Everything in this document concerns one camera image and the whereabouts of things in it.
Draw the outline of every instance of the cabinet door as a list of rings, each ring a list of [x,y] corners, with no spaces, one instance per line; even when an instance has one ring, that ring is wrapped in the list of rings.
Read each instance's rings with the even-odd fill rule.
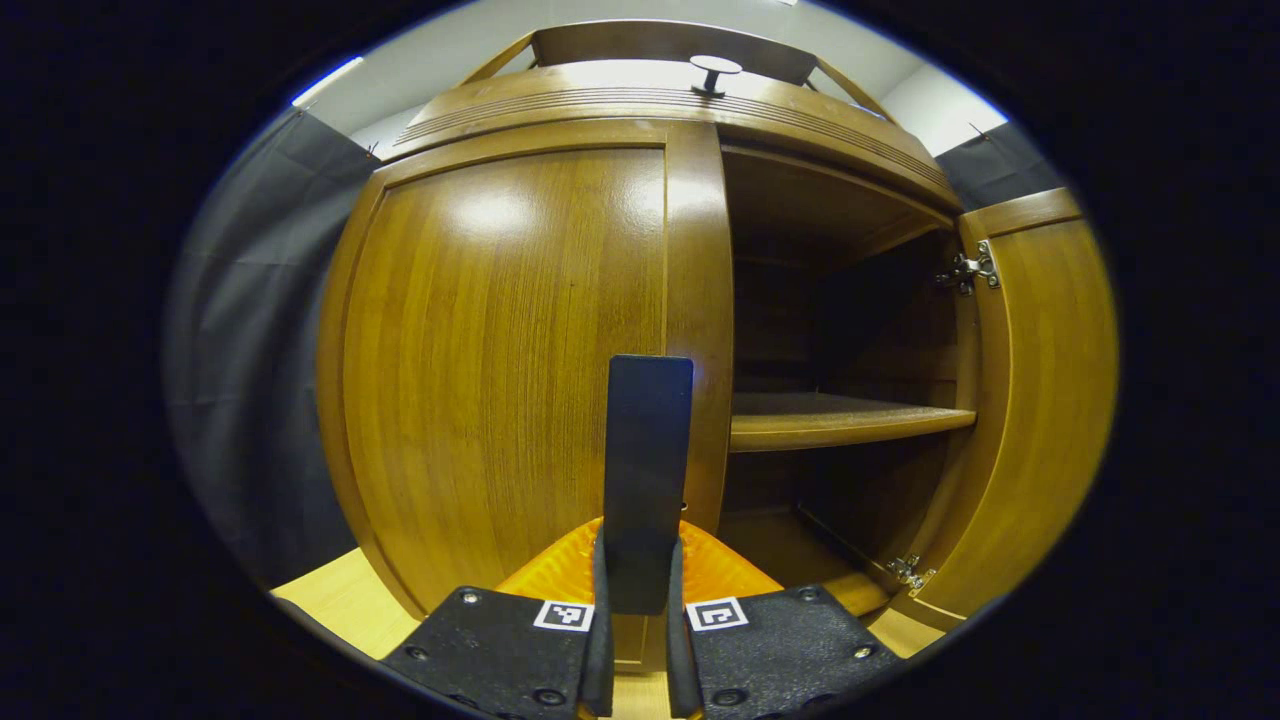
[[[716,530],[732,373],[723,182],[713,126],[650,120],[493,133],[370,179],[330,269],[317,398],[339,503],[411,614],[498,584],[603,512],[617,354],[694,360],[685,519]],[[653,632],[623,625],[637,623]],[[620,661],[652,655],[620,635]]]
[[[920,552],[936,569],[893,607],[948,629],[1011,591],[1066,529],[1110,434],[1119,375],[1106,266],[1065,190],[960,218],[964,251],[989,245],[1000,287],[974,278],[978,420],[937,496],[946,519]]]

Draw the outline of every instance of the cabinet hinge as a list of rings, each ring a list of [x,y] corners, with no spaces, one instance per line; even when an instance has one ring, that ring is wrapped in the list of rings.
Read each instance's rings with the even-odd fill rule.
[[[991,243],[986,240],[978,241],[977,258],[965,258],[961,251],[951,259],[951,269],[933,275],[933,282],[938,287],[956,286],[960,288],[960,295],[973,295],[974,275],[987,278],[987,287],[1000,287],[996,261],[991,258]]]
[[[888,564],[887,570],[890,573],[893,573],[893,575],[897,578],[897,582],[902,583],[909,588],[906,593],[908,597],[915,597],[916,593],[919,593],[924,588],[924,585],[927,585],[929,580],[933,579],[933,575],[938,574],[937,570],[929,568],[923,574],[916,575],[915,566],[919,564],[920,564],[920,556],[914,553],[908,555],[905,560],[901,557],[895,557]]]

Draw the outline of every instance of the black curtain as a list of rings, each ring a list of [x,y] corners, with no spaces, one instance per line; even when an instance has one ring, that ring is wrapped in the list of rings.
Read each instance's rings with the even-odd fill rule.
[[[275,587],[356,547],[315,409],[320,299],[379,165],[289,110],[201,206],[168,297],[165,400],[187,478],[248,573]]]
[[[1066,186],[1014,123],[989,129],[936,160],[965,211]]]

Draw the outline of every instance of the screw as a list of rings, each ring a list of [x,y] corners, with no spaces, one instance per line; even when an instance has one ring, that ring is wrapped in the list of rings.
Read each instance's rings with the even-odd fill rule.
[[[564,705],[564,696],[558,691],[543,688],[540,691],[534,691],[534,701],[539,705]]]
[[[739,691],[739,689],[721,691],[714,696],[712,696],[712,702],[714,705],[722,705],[726,707],[733,705],[741,705],[744,700],[746,700],[746,691]]]

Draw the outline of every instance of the wood grain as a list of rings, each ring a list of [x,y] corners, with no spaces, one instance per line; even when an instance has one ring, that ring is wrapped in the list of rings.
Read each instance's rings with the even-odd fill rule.
[[[755,74],[722,79],[727,95],[689,90],[696,69],[663,60],[570,63],[472,82],[431,99],[392,159],[498,129],[593,118],[716,123],[722,138],[760,143],[873,179],[941,213],[960,201],[918,138],[835,97]]]
[[[613,720],[671,717],[666,673],[618,673],[613,676]]]
[[[946,215],[838,169],[723,145],[733,254],[833,272],[938,227]]]
[[[733,393],[733,258],[716,128],[675,123],[666,158],[663,352],[696,361],[682,519],[714,534]]]
[[[454,87],[462,87],[468,82],[475,82],[477,79],[485,79],[493,77],[494,73],[504,68],[507,63],[515,60],[516,55],[524,53],[525,47],[529,47],[529,44],[532,41],[532,38],[534,33],[531,32],[526,33],[524,37],[512,42],[511,45],[504,47],[500,53],[494,55],[489,61],[472,70],[471,74],[463,78],[462,82],[460,82]]]
[[[726,512],[719,539],[783,587],[822,583],[854,615],[888,602],[879,585],[819,542],[790,510]]]
[[[899,657],[911,657],[945,634],[942,630],[908,618],[892,607],[882,610],[867,624],[867,629]]]
[[[975,291],[984,397],[952,521],[924,555],[938,573],[915,598],[952,615],[1009,592],[1041,561],[1106,447],[1119,380],[1115,306],[1089,227],[1064,192],[961,220],[966,251],[991,238],[1001,288]]]
[[[852,97],[859,105],[867,108],[873,113],[879,113],[881,115],[884,117],[886,120],[897,124],[897,120],[893,119],[893,115],[888,114],[888,110],[882,108],[881,104],[877,102],[874,97],[867,95],[867,92],[861,87],[858,87],[858,83],[845,77],[845,73],[831,67],[831,63],[823,60],[822,58],[818,58],[817,60],[818,60],[818,69],[822,70],[822,74],[829,77],[832,82],[840,86],[840,90],[847,92],[849,96]]]
[[[417,629],[358,547],[271,591],[347,641],[381,660]]]
[[[686,519],[714,529],[732,366],[717,151],[710,127],[563,123],[375,174],[330,277],[317,396],[339,502],[411,614],[599,515],[620,352],[694,359]]]
[[[539,65],[584,60],[646,59],[689,61],[717,55],[755,73],[791,85],[809,77],[818,59],[810,53],[756,35],[675,20],[596,20],[534,33]]]
[[[731,452],[832,447],[938,433],[974,423],[974,413],[826,395],[736,393]]]

